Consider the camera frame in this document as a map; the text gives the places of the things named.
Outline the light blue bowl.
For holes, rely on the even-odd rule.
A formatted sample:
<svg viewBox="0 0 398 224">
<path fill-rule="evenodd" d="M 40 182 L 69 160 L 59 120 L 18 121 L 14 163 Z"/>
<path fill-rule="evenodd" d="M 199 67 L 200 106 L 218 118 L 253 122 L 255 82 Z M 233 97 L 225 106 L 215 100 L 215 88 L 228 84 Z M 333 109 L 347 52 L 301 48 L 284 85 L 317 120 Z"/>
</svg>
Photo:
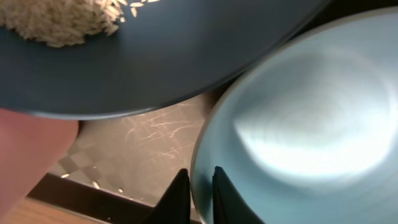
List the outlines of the light blue bowl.
<svg viewBox="0 0 398 224">
<path fill-rule="evenodd" d="M 397 8 L 313 29 L 225 92 L 192 157 L 204 223 L 215 167 L 265 223 L 397 223 Z"/>
</svg>

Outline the pile of white rice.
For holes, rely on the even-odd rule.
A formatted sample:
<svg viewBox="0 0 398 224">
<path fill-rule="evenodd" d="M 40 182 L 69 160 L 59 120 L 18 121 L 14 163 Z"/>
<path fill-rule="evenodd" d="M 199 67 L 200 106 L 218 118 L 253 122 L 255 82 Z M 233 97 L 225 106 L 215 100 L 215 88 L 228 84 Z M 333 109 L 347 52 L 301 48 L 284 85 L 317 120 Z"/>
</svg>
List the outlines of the pile of white rice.
<svg viewBox="0 0 398 224">
<path fill-rule="evenodd" d="M 126 9 L 137 9 L 152 0 L 1 0 L 1 27 L 24 40 L 49 47 L 80 45 L 87 36 L 113 35 L 125 22 Z"/>
</svg>

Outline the dark blue plate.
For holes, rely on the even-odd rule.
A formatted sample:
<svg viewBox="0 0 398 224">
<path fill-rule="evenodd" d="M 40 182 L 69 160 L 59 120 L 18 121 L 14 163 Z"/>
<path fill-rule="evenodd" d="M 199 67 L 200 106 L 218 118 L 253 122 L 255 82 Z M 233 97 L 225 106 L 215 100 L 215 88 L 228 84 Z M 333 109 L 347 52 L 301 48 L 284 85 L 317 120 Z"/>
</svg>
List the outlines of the dark blue plate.
<svg viewBox="0 0 398 224">
<path fill-rule="evenodd" d="M 238 76 L 319 14 L 325 0 L 158 1 L 117 33 L 51 48 L 1 31 L 1 107 L 57 119 L 157 110 Z"/>
</svg>

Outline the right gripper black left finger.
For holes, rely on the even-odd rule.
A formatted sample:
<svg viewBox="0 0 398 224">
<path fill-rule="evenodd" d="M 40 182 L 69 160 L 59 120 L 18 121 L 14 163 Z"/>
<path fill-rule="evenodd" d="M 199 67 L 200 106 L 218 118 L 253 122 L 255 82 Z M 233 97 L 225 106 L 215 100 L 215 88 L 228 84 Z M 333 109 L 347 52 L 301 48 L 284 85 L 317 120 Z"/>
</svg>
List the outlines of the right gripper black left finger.
<svg viewBox="0 0 398 224">
<path fill-rule="evenodd" d="M 189 224 L 190 180 L 188 170 L 181 169 L 152 209 L 144 224 Z"/>
</svg>

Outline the dark brown serving tray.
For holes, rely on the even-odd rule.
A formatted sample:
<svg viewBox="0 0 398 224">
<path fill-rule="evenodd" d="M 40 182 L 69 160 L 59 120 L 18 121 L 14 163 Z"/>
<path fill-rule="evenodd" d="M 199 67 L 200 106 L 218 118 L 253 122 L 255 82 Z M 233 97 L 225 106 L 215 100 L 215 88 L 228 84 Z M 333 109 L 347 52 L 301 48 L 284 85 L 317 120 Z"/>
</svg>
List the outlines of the dark brown serving tray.
<svg viewBox="0 0 398 224">
<path fill-rule="evenodd" d="M 204 93 L 125 118 L 83 121 L 29 198 L 97 223 L 140 223 L 181 169 L 220 98 Z"/>
</svg>

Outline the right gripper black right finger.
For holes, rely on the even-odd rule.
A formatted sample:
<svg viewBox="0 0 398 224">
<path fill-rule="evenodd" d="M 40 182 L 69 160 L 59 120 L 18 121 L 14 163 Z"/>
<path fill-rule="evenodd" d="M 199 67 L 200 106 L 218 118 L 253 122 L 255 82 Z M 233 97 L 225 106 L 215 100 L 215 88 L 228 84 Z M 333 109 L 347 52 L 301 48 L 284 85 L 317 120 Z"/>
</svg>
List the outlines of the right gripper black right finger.
<svg viewBox="0 0 398 224">
<path fill-rule="evenodd" d="M 212 177 L 214 224 L 264 224 L 248 207 L 222 167 Z"/>
</svg>

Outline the pink cup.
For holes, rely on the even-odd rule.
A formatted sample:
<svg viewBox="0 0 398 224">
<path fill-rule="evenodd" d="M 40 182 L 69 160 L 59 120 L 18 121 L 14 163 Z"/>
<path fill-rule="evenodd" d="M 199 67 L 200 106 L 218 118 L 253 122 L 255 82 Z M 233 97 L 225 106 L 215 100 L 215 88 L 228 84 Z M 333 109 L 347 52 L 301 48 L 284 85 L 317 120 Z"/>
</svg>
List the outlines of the pink cup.
<svg viewBox="0 0 398 224">
<path fill-rule="evenodd" d="M 1 217 L 5 217 L 66 153 L 78 121 L 1 110 Z"/>
</svg>

